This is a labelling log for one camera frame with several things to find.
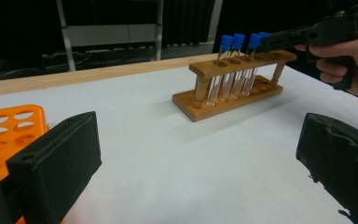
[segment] black curtain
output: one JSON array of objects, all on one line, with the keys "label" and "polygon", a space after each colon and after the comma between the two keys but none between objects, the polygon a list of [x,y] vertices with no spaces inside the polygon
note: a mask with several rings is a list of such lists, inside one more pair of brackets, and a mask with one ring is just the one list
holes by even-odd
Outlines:
[{"label": "black curtain", "polygon": [[207,42],[214,0],[165,0],[162,46]]}]

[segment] test tube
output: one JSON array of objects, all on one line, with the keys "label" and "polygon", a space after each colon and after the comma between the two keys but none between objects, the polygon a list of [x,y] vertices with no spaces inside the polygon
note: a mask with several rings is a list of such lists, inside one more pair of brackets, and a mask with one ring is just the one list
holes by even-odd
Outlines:
[{"label": "test tube", "polygon": [[[233,37],[231,35],[222,35],[220,50],[216,61],[217,66],[227,66],[227,58],[229,57],[232,40]],[[223,76],[212,77],[206,105],[208,106],[216,105],[217,93],[219,92],[222,77]]]},{"label": "test tube", "polygon": [[[238,61],[243,41],[245,40],[245,35],[241,34],[234,34],[233,44],[231,46],[231,51],[229,54],[229,62],[230,63],[240,63]],[[228,95],[231,90],[232,80],[234,79],[235,73],[227,73],[224,74],[221,81],[222,81],[222,91],[220,94],[220,101],[226,102],[228,100]]]},{"label": "test tube", "polygon": [[[245,58],[250,58],[251,60],[255,57],[255,54],[257,52],[257,47],[260,45],[260,40],[262,36],[257,34],[252,34],[251,39],[249,42],[249,46],[245,52]],[[248,69],[247,70],[247,76],[245,78],[242,94],[243,95],[249,95],[251,93],[251,89],[253,87],[253,84],[255,82],[255,75],[257,74],[258,67]]]}]

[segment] white tabletop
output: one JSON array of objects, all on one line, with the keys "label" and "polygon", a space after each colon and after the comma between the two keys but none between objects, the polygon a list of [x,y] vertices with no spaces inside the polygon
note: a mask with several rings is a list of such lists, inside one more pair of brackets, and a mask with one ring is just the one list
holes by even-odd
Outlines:
[{"label": "white tabletop", "polygon": [[280,95],[192,122],[172,95],[195,80],[187,67],[162,70],[0,95],[0,108],[41,105],[50,127],[96,111],[103,165],[67,224],[351,223],[296,146],[307,112],[358,129],[357,97],[285,67]]}]

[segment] wooden test tube rack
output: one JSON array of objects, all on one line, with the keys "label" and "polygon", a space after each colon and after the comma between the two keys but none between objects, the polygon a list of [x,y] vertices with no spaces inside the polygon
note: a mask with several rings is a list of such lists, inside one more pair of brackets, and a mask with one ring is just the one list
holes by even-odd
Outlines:
[{"label": "wooden test tube rack", "polygon": [[[239,63],[230,63],[227,66],[219,66],[216,60],[201,63],[191,63],[189,69],[197,75],[196,87],[192,91],[176,93],[172,96],[173,103],[193,122],[207,119],[229,110],[248,105],[282,92],[283,87],[278,85],[278,80],[286,62],[296,60],[297,56],[286,50],[275,50],[269,53],[257,53],[253,59],[240,56]],[[247,96],[240,95],[237,99],[229,98],[226,102],[220,102],[217,96],[214,106],[207,106],[209,85],[213,77],[224,74],[243,71],[270,64],[277,64],[271,80],[257,75],[251,93]]]}]

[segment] hand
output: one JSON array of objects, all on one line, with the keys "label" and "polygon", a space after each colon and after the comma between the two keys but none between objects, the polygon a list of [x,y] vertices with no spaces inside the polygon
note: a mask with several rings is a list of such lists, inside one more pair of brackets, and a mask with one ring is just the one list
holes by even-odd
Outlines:
[{"label": "hand", "polygon": [[[305,46],[296,46],[296,49],[305,50]],[[348,92],[358,96],[358,39],[324,47],[310,45],[310,53],[322,58],[318,60],[316,67],[322,71],[321,80],[326,83],[339,82],[348,72],[348,68],[345,65],[332,63],[328,58],[352,56],[357,69],[354,72],[351,89]]]}]

